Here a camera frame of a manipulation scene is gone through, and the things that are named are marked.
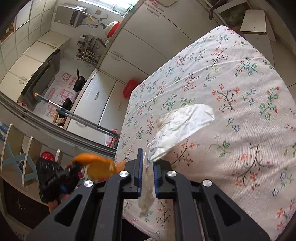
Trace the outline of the red-lined trash bin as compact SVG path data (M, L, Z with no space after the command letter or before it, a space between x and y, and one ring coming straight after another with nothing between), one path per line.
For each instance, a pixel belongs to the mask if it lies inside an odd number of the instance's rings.
M138 82L131 79L126 84L124 90L123 90L123 97L124 98L130 98L132 91L138 86Z

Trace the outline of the blue folding chair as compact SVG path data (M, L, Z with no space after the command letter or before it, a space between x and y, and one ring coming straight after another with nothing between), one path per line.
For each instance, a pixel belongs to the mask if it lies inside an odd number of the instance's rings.
M37 180L36 164L39 158L61 164L63 153L42 151L43 145L34 137L28 138L14 125L1 123L1 141L4 146L1 152L1 171L4 166L12 166L21 179L21 185L27 187Z

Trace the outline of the white plastic bag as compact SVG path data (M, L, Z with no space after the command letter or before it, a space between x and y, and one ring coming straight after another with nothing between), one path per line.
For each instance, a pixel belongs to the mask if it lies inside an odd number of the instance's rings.
M159 117L156 133L148 142L144 154L142 171L142 193L138 200L140 216L144 216L153 205L156 196L152 164L195 132L215 120L213 108L205 104L187 105Z

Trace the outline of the red white bowl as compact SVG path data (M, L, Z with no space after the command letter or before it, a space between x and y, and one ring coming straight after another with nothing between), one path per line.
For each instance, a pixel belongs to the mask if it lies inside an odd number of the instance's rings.
M113 21L109 25L107 25L107 27L105 29L106 37L111 38L119 26L120 26L120 21Z

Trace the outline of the floral tablecloth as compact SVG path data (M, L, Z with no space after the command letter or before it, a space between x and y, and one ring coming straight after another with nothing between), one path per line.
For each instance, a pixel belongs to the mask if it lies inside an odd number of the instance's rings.
M269 61L225 26L133 90L115 161L146 149L162 114L192 104L213 108L215 121L166 160L189 180L212 180L276 240L295 212L295 102Z

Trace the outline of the large orange peel piece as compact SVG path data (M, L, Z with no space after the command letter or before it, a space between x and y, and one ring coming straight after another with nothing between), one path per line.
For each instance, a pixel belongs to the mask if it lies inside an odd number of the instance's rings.
M82 153L72 160L72 164L87 166L87 176L94 179L109 179L112 175L125 169L126 161L115 163L112 159L92 153Z

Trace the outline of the black frying pan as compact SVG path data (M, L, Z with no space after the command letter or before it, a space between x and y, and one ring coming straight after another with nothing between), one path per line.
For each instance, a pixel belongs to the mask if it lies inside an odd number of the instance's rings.
M73 90L75 92L80 92L86 83L86 79L79 74L79 69L76 70L76 73L77 73L77 80L74 84Z

